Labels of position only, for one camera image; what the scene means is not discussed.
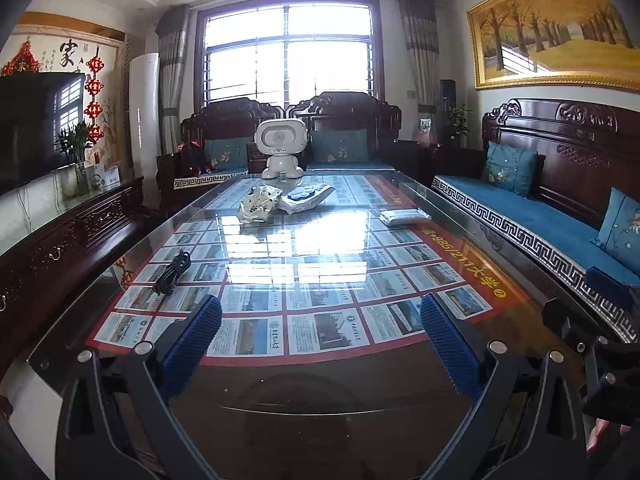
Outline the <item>person's right hand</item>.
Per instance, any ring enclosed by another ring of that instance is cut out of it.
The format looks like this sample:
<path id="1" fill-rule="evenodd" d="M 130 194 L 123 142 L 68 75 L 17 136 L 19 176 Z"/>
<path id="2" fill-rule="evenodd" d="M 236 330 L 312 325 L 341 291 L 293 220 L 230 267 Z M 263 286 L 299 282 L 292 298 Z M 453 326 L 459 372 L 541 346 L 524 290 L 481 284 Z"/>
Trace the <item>person's right hand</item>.
<path id="1" fill-rule="evenodd" d="M 608 420 L 597 418 L 587 440 L 587 454 L 613 454 L 631 429 L 631 426 L 613 424 Z"/>

